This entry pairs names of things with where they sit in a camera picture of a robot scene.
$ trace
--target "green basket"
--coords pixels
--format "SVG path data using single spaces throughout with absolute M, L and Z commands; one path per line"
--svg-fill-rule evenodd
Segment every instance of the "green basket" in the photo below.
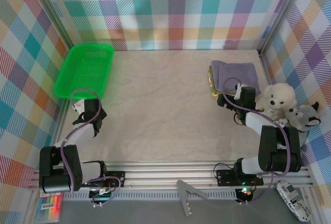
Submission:
M 114 49 L 106 44 L 78 44 L 70 49 L 54 85 L 59 98 L 70 99 L 73 91 L 87 88 L 100 98 L 106 88 Z M 73 99 L 92 99 L 95 96 L 86 91 L 75 93 Z

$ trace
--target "plaid wallpaper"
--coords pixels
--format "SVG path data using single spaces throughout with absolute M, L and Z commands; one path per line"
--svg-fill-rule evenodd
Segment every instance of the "plaid wallpaper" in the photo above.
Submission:
M 115 50 L 256 49 L 283 0 L 51 0 L 74 43 Z
M 331 220 L 331 0 L 296 0 L 266 62 L 273 83 L 286 81 L 295 88 L 298 104 L 320 103 L 322 122 L 310 132 L 302 153 Z
M 0 0 L 0 223 L 17 223 L 59 112 L 67 49 L 38 0 Z

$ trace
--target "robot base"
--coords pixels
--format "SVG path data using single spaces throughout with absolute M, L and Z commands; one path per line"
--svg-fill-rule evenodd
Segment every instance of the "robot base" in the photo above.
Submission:
M 263 179 L 255 174 L 242 174 L 236 176 L 233 170 L 217 170 L 218 186 L 262 186 Z
M 124 187 L 125 171 L 105 171 L 105 176 L 116 176 L 121 180 L 121 187 Z M 107 179 L 104 181 L 96 181 L 91 183 L 82 184 L 81 188 L 101 187 L 101 188 L 117 188 L 118 181 L 113 179 Z

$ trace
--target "stuffed dog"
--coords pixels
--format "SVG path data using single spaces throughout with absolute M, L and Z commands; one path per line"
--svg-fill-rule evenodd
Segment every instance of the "stuffed dog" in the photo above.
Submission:
M 320 114 L 317 112 L 319 103 L 314 105 L 301 105 L 298 108 L 290 108 L 285 111 L 285 119 L 278 120 L 282 126 L 292 126 L 299 131 L 300 147 L 308 137 L 308 131 L 321 123 Z
M 268 85 L 257 97 L 255 109 L 264 111 L 274 121 L 285 117 L 285 111 L 294 108 L 297 104 L 293 87 L 287 83 Z

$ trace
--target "purple cloth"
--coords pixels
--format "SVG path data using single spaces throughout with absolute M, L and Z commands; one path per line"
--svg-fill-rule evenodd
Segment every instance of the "purple cloth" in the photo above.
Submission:
M 255 70 L 255 66 L 252 63 L 227 64 L 222 61 L 212 61 L 212 71 L 215 82 L 215 89 L 220 92 L 235 94 L 236 90 L 234 86 L 238 83 L 236 80 L 229 80 L 224 90 L 223 84 L 228 78 L 238 78 L 242 81 L 242 83 L 246 84 L 247 86 L 254 87 L 255 93 L 257 95 L 261 93 L 258 82 L 258 75 Z

